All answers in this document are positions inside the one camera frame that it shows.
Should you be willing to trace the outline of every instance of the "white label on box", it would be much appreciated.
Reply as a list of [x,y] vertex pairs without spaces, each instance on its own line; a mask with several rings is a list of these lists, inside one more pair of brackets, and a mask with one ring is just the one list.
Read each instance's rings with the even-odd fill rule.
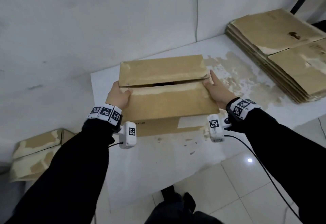
[[204,126],[207,123],[207,115],[197,115],[181,117],[179,119],[178,129],[187,127]]

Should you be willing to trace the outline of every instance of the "black shoe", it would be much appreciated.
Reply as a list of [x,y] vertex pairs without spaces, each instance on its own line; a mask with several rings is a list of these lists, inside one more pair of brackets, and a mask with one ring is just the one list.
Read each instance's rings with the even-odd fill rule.
[[163,198],[165,201],[170,200],[174,196],[174,186],[169,186],[163,190],[161,190]]
[[196,203],[195,203],[193,197],[188,192],[186,192],[184,194],[183,199],[185,201],[185,203],[184,203],[185,208],[188,208],[191,211],[191,213],[194,213],[195,208],[196,208]]

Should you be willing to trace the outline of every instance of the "black sleeve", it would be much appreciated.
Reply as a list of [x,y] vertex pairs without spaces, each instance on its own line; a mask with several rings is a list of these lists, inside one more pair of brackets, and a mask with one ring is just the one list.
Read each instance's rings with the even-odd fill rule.
[[326,149],[277,123],[260,108],[248,112],[241,121],[229,117],[231,130],[245,133],[265,168],[299,207],[304,223],[317,223],[312,220],[321,217],[326,207],[324,201],[318,201],[326,197]]
[[91,223],[108,168],[113,126],[88,119],[31,186],[7,223]]

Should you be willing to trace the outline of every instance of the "cardboard box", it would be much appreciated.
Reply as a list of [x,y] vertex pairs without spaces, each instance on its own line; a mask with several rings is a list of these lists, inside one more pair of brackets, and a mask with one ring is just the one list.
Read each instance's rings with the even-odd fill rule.
[[61,128],[18,142],[12,155],[11,181],[38,179],[61,145],[74,135]]
[[206,78],[202,55],[122,62],[119,86],[133,89],[123,122],[136,123],[137,136],[199,130],[219,112]]
[[278,9],[238,18],[226,35],[296,103],[326,95],[323,31]]

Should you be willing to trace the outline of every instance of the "hand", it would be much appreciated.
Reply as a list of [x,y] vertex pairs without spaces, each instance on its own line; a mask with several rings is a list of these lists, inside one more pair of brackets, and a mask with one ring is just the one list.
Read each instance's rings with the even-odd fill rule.
[[237,96],[224,86],[212,70],[210,70],[210,74],[214,84],[211,84],[209,79],[205,79],[203,85],[216,101],[218,107],[225,110],[226,105]]
[[112,106],[119,107],[121,110],[128,106],[129,97],[132,94],[132,89],[128,89],[126,92],[122,92],[119,88],[118,81],[114,82],[112,89],[108,93],[105,103]]

